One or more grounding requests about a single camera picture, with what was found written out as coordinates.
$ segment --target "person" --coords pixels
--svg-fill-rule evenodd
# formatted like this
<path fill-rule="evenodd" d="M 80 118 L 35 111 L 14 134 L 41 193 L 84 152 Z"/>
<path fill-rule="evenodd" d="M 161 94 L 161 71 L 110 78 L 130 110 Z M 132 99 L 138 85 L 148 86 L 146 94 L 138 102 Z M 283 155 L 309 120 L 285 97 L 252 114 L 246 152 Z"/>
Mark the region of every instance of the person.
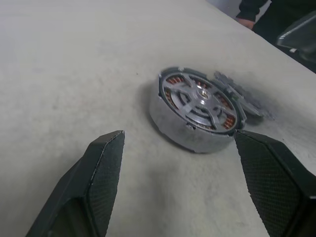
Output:
<path fill-rule="evenodd" d="M 263 16 L 256 21 L 260 8 L 268 0 L 242 0 L 239 5 L 240 13 L 236 20 L 260 35 L 269 43 L 316 73 L 316 64 L 302 59 L 298 52 L 292 53 L 288 48 L 276 45 L 279 35 L 295 21 L 316 10 L 316 0 L 272 0 Z"/>

